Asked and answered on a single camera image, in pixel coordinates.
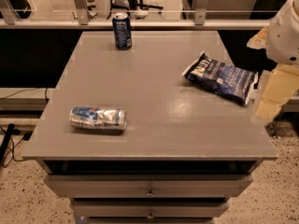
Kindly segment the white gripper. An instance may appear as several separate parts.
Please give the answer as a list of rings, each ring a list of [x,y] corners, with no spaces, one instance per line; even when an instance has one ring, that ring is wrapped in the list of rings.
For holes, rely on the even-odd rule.
[[[250,49],[264,49],[278,63],[262,88],[255,117],[274,119],[299,90],[299,0],[287,0],[276,16],[247,43]]]

